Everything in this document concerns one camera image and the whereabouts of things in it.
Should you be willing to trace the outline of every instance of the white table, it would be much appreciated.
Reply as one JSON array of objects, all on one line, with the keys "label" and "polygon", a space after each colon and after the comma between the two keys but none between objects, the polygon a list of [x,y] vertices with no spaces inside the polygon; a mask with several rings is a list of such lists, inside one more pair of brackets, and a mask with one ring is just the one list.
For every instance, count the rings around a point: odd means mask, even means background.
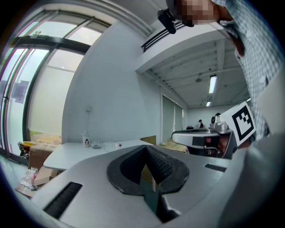
[{"label": "white table", "polygon": [[[122,148],[138,145],[151,145],[141,140],[122,142]],[[103,148],[93,149],[84,147],[82,143],[67,142],[58,146],[54,152],[45,160],[44,167],[64,171],[71,168],[76,163],[91,157],[109,153],[115,150],[114,142],[104,143]]]}]

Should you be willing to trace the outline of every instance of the plaid shirt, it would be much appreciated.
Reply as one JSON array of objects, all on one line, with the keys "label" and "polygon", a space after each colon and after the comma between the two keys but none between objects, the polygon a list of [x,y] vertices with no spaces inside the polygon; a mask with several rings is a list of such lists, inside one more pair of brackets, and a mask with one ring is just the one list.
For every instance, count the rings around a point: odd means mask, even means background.
[{"label": "plaid shirt", "polygon": [[256,100],[285,63],[284,53],[267,21],[247,0],[212,0],[225,7],[234,19],[220,21],[220,25],[239,37],[245,52],[241,57],[237,50],[236,58],[241,65],[251,97],[252,112],[256,124],[256,140],[267,136],[268,126]]}]

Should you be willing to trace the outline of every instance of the person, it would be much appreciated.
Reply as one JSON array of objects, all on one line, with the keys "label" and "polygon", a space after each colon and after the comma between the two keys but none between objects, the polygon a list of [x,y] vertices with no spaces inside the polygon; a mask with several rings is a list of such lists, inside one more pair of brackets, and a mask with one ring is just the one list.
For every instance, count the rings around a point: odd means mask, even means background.
[{"label": "person", "polygon": [[203,125],[203,123],[202,123],[202,120],[200,119],[200,120],[198,121],[198,123],[196,124],[195,128],[198,129],[198,128],[203,128],[203,127],[204,127],[204,125]]},{"label": "person", "polygon": [[[264,17],[247,0],[167,0],[176,18],[186,26],[218,22],[229,34],[251,97],[256,140],[269,134],[256,100],[284,66],[284,51]],[[221,138],[221,150],[226,148]],[[249,146],[245,141],[241,148]]]}]

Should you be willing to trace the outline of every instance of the fluorescent light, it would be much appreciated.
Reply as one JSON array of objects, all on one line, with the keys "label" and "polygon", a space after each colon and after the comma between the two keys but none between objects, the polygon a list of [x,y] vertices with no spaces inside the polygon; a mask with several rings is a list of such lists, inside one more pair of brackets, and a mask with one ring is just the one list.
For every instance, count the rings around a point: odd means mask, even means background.
[{"label": "fluorescent light", "polygon": [[216,86],[216,82],[217,82],[217,76],[211,76],[210,77],[210,89],[209,89],[209,94],[212,94],[215,90],[215,86]]}]

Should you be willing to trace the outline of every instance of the yellow object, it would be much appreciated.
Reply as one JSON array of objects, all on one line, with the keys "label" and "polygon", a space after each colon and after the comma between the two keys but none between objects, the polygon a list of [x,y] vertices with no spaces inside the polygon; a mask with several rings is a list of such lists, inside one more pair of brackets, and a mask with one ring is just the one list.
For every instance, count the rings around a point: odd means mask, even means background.
[{"label": "yellow object", "polygon": [[25,146],[25,147],[31,147],[31,146],[35,145],[35,143],[28,142],[28,141],[23,142],[22,144],[23,144],[23,146]]}]

